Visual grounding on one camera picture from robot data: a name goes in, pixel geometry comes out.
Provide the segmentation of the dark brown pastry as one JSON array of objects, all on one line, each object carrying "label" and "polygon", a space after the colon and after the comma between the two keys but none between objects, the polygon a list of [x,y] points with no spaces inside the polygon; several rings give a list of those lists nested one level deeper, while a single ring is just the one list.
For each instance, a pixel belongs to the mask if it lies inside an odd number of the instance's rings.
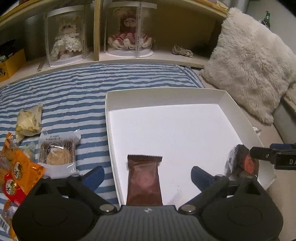
[{"label": "dark brown pastry", "polygon": [[258,178],[259,161],[250,156],[250,151],[242,144],[235,146],[228,155],[225,175],[231,179],[241,177]]}]

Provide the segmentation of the clear tray cookie pack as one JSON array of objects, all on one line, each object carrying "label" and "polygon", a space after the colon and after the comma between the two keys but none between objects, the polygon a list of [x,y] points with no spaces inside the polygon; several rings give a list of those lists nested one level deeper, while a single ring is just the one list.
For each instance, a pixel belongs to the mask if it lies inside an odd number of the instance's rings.
[{"label": "clear tray cookie pack", "polygon": [[38,142],[37,163],[45,168],[44,175],[51,179],[67,178],[77,174],[76,145],[78,131],[65,133],[42,132]]}]

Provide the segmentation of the brown snack packet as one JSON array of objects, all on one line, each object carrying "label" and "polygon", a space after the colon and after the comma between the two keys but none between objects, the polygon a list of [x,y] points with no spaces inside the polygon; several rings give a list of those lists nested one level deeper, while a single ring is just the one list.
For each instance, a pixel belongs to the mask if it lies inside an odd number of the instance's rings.
[{"label": "brown snack packet", "polygon": [[128,155],[127,205],[162,206],[158,166],[161,156]]}]

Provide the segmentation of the small green candy packet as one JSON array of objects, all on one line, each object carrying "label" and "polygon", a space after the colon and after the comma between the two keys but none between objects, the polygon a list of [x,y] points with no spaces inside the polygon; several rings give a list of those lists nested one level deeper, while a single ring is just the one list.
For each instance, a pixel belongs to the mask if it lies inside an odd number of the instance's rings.
[{"label": "small green candy packet", "polygon": [[20,149],[32,162],[37,161],[38,148],[35,142],[26,143]]}]

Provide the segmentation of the orange snack bag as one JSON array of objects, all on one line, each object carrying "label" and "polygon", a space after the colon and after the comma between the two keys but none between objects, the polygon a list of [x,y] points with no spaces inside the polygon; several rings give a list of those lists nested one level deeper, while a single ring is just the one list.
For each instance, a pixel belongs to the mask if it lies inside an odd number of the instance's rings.
[{"label": "orange snack bag", "polygon": [[20,206],[45,173],[45,167],[34,163],[13,142],[12,133],[6,135],[1,150],[1,168],[5,169],[3,192],[9,201]]}]

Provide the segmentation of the cream yellow pastry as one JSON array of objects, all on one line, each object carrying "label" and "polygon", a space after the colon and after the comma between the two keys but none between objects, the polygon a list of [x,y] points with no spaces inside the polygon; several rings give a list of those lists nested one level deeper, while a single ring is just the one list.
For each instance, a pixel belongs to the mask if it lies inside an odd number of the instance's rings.
[{"label": "cream yellow pastry", "polygon": [[25,137],[32,137],[41,132],[42,111],[42,103],[38,103],[36,106],[33,106],[28,110],[20,110],[16,119],[17,143],[20,143]]}]

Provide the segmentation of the silver foil wrapper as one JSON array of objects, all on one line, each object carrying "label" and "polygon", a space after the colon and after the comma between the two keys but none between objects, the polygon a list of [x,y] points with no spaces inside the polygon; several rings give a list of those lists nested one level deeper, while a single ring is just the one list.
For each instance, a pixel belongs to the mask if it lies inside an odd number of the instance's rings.
[{"label": "silver foil wrapper", "polygon": [[261,130],[260,128],[255,127],[255,126],[253,126],[253,129],[254,129],[254,131],[256,132],[256,134],[257,134],[258,136],[260,136],[262,130]]}]

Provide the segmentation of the beige fuzzy cushion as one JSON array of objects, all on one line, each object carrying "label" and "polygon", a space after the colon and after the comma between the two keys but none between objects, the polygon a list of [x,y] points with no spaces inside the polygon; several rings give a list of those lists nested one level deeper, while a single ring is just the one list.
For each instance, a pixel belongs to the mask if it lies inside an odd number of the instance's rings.
[{"label": "beige fuzzy cushion", "polygon": [[284,101],[290,107],[290,109],[296,113],[296,83],[293,82],[285,95],[283,96]]}]

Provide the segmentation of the white cardboard tray box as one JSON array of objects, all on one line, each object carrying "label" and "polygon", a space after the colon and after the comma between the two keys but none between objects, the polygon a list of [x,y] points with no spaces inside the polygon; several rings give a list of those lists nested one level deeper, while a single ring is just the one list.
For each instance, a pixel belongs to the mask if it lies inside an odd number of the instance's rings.
[{"label": "white cardboard tray box", "polygon": [[223,90],[139,88],[106,94],[105,118],[118,202],[128,190],[128,155],[161,156],[159,183],[163,204],[181,206],[199,194],[191,169],[224,174],[237,145],[262,142],[243,111]]}]

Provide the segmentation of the fluffy white pillow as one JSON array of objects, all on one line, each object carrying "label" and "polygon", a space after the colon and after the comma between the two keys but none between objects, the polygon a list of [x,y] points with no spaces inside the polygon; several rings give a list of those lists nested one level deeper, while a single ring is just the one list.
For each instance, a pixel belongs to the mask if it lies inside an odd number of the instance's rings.
[{"label": "fluffy white pillow", "polygon": [[267,27],[231,8],[201,75],[270,125],[281,98],[295,82],[295,54]]}]

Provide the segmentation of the blue white striped blanket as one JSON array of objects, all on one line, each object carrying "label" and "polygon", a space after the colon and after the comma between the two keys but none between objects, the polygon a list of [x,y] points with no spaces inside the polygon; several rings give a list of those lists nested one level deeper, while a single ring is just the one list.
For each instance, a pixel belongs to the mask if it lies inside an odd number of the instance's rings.
[{"label": "blue white striped blanket", "polygon": [[96,193],[118,205],[108,151],[105,95],[149,87],[196,87],[203,83],[189,67],[168,64],[93,64],[30,77],[1,88],[1,142],[14,133],[22,109],[43,104],[41,126],[49,133],[78,131],[80,173],[102,166],[105,179]]}]

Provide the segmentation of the small trinket on shelf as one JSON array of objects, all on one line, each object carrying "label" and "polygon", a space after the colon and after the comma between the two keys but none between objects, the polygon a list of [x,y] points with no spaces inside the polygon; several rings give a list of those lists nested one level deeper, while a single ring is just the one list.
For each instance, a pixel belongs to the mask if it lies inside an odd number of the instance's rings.
[{"label": "small trinket on shelf", "polygon": [[193,52],[189,49],[185,49],[183,47],[180,47],[178,45],[174,45],[171,49],[171,53],[174,55],[181,55],[189,58],[193,58]]}]

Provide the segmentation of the yellow cardboard box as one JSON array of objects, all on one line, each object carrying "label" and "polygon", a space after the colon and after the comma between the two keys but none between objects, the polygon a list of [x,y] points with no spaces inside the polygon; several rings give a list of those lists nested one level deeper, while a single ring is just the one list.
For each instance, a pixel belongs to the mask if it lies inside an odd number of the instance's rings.
[{"label": "yellow cardboard box", "polygon": [[26,63],[25,51],[21,49],[1,63],[0,82],[11,78]]}]

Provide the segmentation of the white dress doll in case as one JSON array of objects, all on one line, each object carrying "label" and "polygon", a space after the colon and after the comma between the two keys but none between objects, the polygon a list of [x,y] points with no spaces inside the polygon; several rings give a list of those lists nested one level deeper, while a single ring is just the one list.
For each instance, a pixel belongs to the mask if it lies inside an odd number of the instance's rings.
[{"label": "white dress doll in case", "polygon": [[86,10],[86,5],[67,6],[44,15],[46,58],[49,67],[71,65],[89,56]]}]

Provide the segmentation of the red dress doll in case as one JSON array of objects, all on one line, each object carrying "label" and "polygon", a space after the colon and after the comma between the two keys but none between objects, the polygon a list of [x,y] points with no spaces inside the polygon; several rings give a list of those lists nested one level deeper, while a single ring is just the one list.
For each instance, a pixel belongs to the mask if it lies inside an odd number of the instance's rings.
[{"label": "red dress doll in case", "polygon": [[107,6],[104,52],[124,58],[153,55],[155,1],[112,1]]}]

